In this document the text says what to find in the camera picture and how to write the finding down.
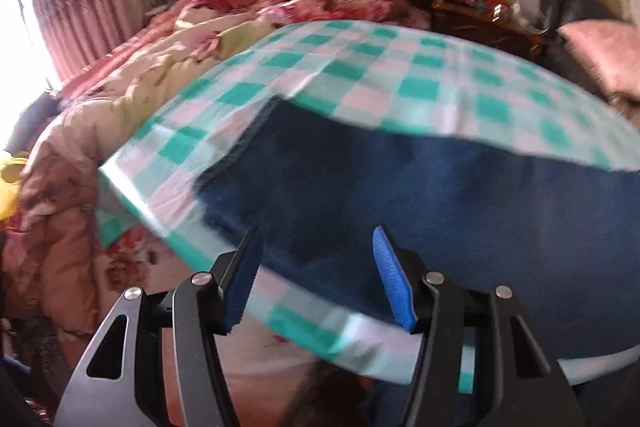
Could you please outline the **dark wooden nightstand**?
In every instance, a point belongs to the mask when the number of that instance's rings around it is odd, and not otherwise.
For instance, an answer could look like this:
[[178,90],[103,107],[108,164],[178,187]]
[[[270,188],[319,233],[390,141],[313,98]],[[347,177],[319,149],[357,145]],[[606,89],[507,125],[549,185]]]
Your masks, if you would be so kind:
[[432,3],[431,30],[489,46],[529,62],[536,62],[547,47],[544,37],[518,29],[512,23],[494,22],[482,12],[442,0]]

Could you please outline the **blue denim jeans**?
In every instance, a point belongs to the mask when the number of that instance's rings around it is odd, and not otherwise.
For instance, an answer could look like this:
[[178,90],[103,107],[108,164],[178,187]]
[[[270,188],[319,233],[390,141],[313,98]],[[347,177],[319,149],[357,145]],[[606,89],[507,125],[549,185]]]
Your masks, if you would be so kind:
[[265,239],[264,265],[382,321],[383,227],[459,285],[509,285],[564,359],[639,342],[639,177],[482,143],[352,127],[280,98],[194,184],[206,225]]

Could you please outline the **green white checkered tablecloth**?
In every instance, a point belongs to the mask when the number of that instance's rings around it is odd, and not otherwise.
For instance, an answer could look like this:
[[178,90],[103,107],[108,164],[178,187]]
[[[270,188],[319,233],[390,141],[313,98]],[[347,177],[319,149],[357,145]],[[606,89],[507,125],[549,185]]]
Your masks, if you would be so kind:
[[141,222],[191,268],[227,242],[191,187],[279,95],[322,116],[405,134],[454,136],[608,170],[639,167],[626,120],[567,80],[511,54],[431,31],[359,20],[286,26],[198,75],[101,168],[101,239]]

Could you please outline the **floral red pink quilt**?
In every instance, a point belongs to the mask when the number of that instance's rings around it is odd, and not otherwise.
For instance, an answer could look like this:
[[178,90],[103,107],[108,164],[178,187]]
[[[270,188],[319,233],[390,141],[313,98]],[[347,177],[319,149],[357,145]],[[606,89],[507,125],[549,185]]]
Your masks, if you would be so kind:
[[425,29],[408,0],[179,0],[72,84],[38,136],[6,222],[6,316],[42,315],[75,336],[99,322],[98,170],[160,106],[199,75],[287,24],[370,20]]

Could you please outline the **large pink floral pillow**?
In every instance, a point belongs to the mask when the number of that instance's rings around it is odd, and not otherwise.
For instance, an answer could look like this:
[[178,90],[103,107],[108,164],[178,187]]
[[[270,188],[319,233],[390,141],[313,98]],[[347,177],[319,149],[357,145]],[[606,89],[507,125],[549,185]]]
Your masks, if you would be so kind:
[[639,101],[638,27],[619,20],[578,20],[558,33],[607,95]]

